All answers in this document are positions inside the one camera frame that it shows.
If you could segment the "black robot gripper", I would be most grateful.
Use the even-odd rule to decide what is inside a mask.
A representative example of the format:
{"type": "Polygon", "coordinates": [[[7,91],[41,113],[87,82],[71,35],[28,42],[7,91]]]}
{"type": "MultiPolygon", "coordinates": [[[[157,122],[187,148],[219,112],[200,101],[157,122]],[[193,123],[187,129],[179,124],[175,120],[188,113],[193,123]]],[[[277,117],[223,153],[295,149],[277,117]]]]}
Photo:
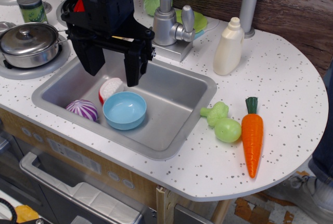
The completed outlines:
{"type": "Polygon", "coordinates": [[[137,86],[154,55],[154,33],[135,20],[133,0],[82,1],[85,12],[64,12],[61,18],[84,70],[98,73],[105,64],[103,48],[122,52],[127,86],[137,86]]]}

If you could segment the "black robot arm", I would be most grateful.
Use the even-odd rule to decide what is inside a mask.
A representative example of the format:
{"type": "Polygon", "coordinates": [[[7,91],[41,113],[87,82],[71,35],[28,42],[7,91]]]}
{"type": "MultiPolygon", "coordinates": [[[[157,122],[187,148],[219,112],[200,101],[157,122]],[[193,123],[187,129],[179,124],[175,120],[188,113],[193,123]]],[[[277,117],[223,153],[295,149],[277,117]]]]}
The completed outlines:
{"type": "Polygon", "coordinates": [[[83,68],[96,75],[105,64],[104,49],[124,54],[126,81],[138,85],[155,49],[154,32],[134,18],[133,0],[82,0],[83,12],[64,12],[68,39],[83,68]]]}

